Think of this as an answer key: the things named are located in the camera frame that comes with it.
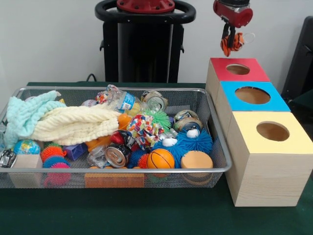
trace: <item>small white ball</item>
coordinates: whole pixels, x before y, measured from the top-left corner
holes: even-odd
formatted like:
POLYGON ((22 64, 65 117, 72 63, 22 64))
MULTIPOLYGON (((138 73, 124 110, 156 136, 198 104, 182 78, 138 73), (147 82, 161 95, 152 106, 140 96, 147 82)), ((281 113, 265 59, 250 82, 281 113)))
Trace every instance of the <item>small white ball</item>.
POLYGON ((174 138, 166 138, 162 141, 162 145, 165 147, 172 147, 177 143, 177 140, 174 138))
POLYGON ((88 99, 82 103, 82 106, 92 107, 97 104, 97 101, 93 99, 88 99))
POLYGON ((196 138, 199 135, 200 135, 200 132, 198 129, 189 130, 187 131, 187 134, 186 134, 188 138, 196 138))

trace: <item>wire mesh basket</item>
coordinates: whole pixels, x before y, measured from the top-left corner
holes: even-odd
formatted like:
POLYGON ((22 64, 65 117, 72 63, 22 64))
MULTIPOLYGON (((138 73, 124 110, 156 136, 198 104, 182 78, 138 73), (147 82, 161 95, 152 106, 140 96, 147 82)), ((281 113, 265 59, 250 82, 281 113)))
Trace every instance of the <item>wire mesh basket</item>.
MULTIPOLYGON (((94 99, 100 87, 25 87, 14 96, 26 100, 51 90, 61 93, 67 106, 80 106, 94 99)), ((147 90, 157 90, 169 100, 165 112, 173 117, 179 111, 192 110, 204 123, 213 139, 210 157, 212 169, 90 169, 86 157, 69 159, 70 169, 0 168, 0 188, 212 188, 223 172, 231 167, 231 158, 216 115, 206 90, 189 88, 120 88, 137 97, 147 90)), ((6 108, 0 120, 6 124, 6 108)))

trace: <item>purple block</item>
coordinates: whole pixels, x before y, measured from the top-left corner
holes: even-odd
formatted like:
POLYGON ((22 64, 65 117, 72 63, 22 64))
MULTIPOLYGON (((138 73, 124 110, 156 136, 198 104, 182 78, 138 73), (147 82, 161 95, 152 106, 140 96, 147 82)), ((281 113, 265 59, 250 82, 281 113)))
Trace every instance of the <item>purple block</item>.
POLYGON ((71 160, 76 160, 87 151, 87 145, 85 143, 63 146, 63 151, 66 151, 67 157, 71 160))

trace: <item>black cable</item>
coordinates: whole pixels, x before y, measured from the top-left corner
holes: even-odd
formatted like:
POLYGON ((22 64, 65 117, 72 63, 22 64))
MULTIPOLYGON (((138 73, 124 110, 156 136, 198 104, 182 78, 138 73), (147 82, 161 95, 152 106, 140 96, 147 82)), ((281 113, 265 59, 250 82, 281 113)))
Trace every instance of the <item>black cable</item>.
POLYGON ((91 77, 93 77, 93 79, 94 79, 95 82, 97 81, 96 76, 95 76, 93 73, 91 73, 91 74, 88 75, 86 82, 89 82, 89 79, 90 79, 91 77))

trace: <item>wooden box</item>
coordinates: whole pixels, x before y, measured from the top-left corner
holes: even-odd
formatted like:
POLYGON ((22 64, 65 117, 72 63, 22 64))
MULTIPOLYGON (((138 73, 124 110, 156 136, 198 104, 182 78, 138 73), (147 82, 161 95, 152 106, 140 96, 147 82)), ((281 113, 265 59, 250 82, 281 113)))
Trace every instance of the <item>wooden box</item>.
POLYGON ((225 137, 232 111, 290 111, 270 82, 221 81, 215 108, 225 137))
POLYGON ((233 112, 226 172, 237 207, 296 206, 313 168, 313 143, 290 112, 233 112))
POLYGON ((211 58, 206 79, 206 90, 215 104, 220 81, 269 82, 256 59, 211 58))
MULTIPOLYGON (((42 168, 39 154, 19 154, 12 168, 42 168)), ((9 173, 15 188, 40 188, 42 173, 9 173)))

